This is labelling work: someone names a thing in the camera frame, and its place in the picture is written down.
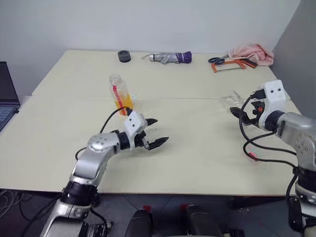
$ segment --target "gray wall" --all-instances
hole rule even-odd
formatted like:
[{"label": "gray wall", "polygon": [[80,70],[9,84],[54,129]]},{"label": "gray wall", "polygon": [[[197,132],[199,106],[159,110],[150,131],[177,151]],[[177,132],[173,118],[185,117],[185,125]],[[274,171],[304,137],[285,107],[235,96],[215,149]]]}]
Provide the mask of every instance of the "gray wall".
[{"label": "gray wall", "polygon": [[0,61],[30,95],[67,49],[272,50],[300,0],[0,0]]},{"label": "gray wall", "polygon": [[275,48],[272,71],[305,116],[316,118],[316,0],[302,0]]}]

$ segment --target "scissors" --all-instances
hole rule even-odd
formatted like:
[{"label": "scissors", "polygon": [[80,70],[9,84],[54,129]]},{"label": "scissors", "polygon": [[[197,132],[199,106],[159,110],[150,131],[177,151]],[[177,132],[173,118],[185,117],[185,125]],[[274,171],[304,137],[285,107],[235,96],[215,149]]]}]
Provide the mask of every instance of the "scissors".
[{"label": "scissors", "polygon": [[223,57],[215,57],[215,58],[210,58],[208,60],[209,63],[215,63],[216,65],[223,64],[225,62],[225,58],[228,58],[228,54],[223,56]]}]

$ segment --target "laptop keyboard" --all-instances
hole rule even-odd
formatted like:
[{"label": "laptop keyboard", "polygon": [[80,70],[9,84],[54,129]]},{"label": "laptop keyboard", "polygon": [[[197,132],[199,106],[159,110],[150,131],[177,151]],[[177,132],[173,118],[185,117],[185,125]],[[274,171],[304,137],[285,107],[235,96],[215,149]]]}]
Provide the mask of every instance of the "laptop keyboard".
[{"label": "laptop keyboard", "polygon": [[14,107],[0,107],[0,122],[3,122]]}]

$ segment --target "laptop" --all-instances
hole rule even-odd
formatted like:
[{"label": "laptop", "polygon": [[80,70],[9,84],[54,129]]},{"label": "laptop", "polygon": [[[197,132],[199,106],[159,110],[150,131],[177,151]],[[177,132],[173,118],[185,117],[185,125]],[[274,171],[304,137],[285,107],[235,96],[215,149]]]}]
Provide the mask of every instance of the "laptop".
[{"label": "laptop", "polygon": [[0,62],[0,131],[19,112],[19,107],[20,102],[8,66],[6,62]]}]

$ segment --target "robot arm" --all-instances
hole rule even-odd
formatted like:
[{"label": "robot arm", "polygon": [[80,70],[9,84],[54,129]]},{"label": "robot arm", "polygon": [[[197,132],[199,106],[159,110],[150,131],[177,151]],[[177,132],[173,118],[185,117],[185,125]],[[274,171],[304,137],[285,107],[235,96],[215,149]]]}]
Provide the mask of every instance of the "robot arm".
[{"label": "robot arm", "polygon": [[61,198],[56,201],[41,237],[72,237],[85,231],[81,228],[82,220],[88,216],[91,202],[96,196],[97,186],[101,182],[109,159],[125,149],[145,147],[151,150],[167,141],[168,137],[162,137],[149,143],[144,129],[157,120],[145,119],[142,114],[130,109],[127,109],[127,112],[128,118],[124,123],[124,132],[116,130],[90,138],[86,150],[78,159],[70,175]]},{"label": "robot arm", "polygon": [[235,117],[241,116],[244,125],[276,132],[277,137],[295,149],[297,197],[289,200],[289,224],[295,231],[305,230],[306,237],[316,236],[316,119],[283,112],[286,97],[280,80],[265,83],[249,98],[257,99],[251,103],[256,118],[250,119],[237,107],[231,108],[231,112]]}]

